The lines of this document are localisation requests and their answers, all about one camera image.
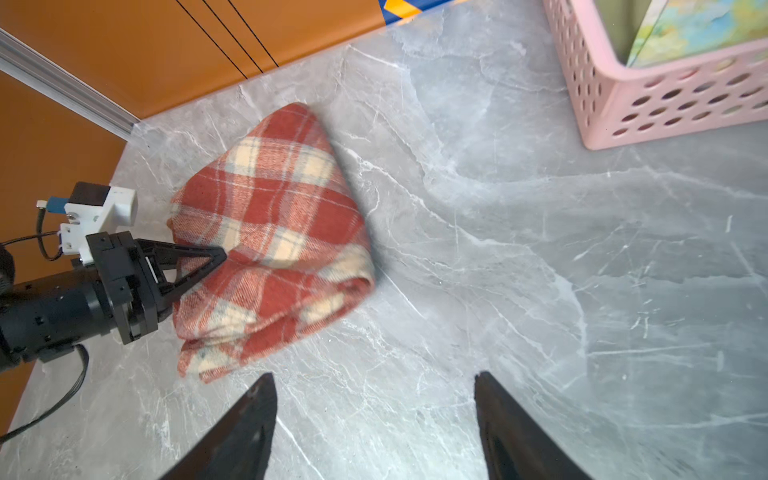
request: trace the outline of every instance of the folded blanket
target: folded blanket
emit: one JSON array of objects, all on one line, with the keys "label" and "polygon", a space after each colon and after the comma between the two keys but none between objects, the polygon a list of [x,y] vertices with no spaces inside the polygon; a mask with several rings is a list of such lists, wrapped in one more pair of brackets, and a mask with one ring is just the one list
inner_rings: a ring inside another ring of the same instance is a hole
[{"label": "folded blanket", "polygon": [[[228,252],[174,306],[182,376],[225,376],[329,325],[373,290],[366,226],[304,104],[265,118],[171,203],[175,242]],[[179,274],[199,265],[183,260]]]}]

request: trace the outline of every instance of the orange wall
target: orange wall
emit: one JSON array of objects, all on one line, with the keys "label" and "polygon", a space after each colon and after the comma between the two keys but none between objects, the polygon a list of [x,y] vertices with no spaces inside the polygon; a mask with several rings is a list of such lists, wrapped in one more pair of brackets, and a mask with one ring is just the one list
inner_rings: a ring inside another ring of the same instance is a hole
[{"label": "orange wall", "polygon": [[378,0],[0,0],[0,28],[139,118],[383,25]]},{"label": "orange wall", "polygon": [[[125,141],[0,72],[0,241],[35,232],[35,201],[68,197],[78,180],[109,183]],[[44,231],[66,219],[48,215]],[[46,239],[55,253],[55,237]],[[8,251],[16,263],[16,282],[71,269],[67,257],[45,261],[35,241]],[[26,385],[31,365],[0,373],[0,431],[6,432]]]}]

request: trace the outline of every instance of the black cable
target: black cable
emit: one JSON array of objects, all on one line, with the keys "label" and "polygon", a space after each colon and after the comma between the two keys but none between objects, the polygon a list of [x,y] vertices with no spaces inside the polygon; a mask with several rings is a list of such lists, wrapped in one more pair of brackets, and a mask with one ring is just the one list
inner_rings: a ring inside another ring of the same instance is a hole
[{"label": "black cable", "polygon": [[13,240],[8,240],[7,242],[3,242],[0,244],[6,247],[12,243],[23,242],[24,240],[32,240],[32,239],[41,238],[41,237],[50,237],[51,235],[56,235],[56,234],[58,234],[58,232],[45,232],[45,233],[39,233],[37,235],[27,235],[26,237],[15,238]]},{"label": "black cable", "polygon": [[58,260],[61,258],[61,255],[64,254],[63,251],[61,251],[61,246],[58,248],[58,252],[53,257],[50,257],[48,255],[48,252],[45,251],[45,245],[43,244],[43,237],[42,237],[42,231],[43,231],[43,220],[45,219],[45,208],[38,208],[40,210],[38,212],[38,223],[35,227],[35,233],[39,235],[38,237],[38,247],[40,248],[40,253],[42,253],[43,258],[45,258],[47,261],[52,262],[54,260]]},{"label": "black cable", "polygon": [[61,400],[56,402],[56,405],[52,406],[50,409],[48,409],[48,411],[46,411],[45,413],[40,415],[38,418],[32,420],[27,425],[22,425],[22,426],[18,427],[16,430],[14,430],[13,432],[8,432],[5,435],[3,435],[2,437],[0,437],[0,445],[5,443],[5,442],[7,442],[10,439],[13,439],[14,437],[16,437],[18,435],[21,435],[22,433],[26,432],[27,430],[29,430],[33,426],[35,426],[38,423],[40,423],[43,420],[45,420],[53,412],[58,410],[62,405],[64,405],[66,402],[69,402],[69,400],[74,396],[74,394],[78,392],[80,387],[83,386],[83,383],[85,382],[85,373],[88,371],[88,359],[89,359],[88,351],[85,349],[84,346],[82,346],[80,344],[75,345],[74,347],[77,349],[78,353],[80,354],[80,360],[83,362],[83,371],[80,374],[80,376],[78,377],[77,381],[75,381],[75,383],[72,386],[72,388],[69,389],[69,392],[67,392],[66,395],[61,397]]}]

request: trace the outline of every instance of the gray marble surface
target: gray marble surface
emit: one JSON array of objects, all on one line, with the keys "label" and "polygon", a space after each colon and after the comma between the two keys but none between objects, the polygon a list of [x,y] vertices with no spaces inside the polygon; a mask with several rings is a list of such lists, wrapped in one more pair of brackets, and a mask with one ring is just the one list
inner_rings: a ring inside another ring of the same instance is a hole
[{"label": "gray marble surface", "polygon": [[[156,478],[262,372],[268,478],[487,478],[488,369],[597,480],[768,477],[768,128],[585,150],[541,3],[474,0],[139,124],[114,175],[136,237],[259,120],[312,106],[367,219],[377,291],[210,385],[166,322],[92,339],[78,397],[4,446],[4,478]],[[38,364],[15,424],[76,358]]]}]

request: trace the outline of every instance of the pink plastic basket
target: pink plastic basket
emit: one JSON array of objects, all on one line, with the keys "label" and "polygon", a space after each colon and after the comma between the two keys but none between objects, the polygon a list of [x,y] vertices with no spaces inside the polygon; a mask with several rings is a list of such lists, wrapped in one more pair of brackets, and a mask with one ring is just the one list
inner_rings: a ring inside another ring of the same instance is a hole
[{"label": "pink plastic basket", "polygon": [[768,38],[627,68],[592,0],[544,0],[544,6],[587,148],[768,119]]}]

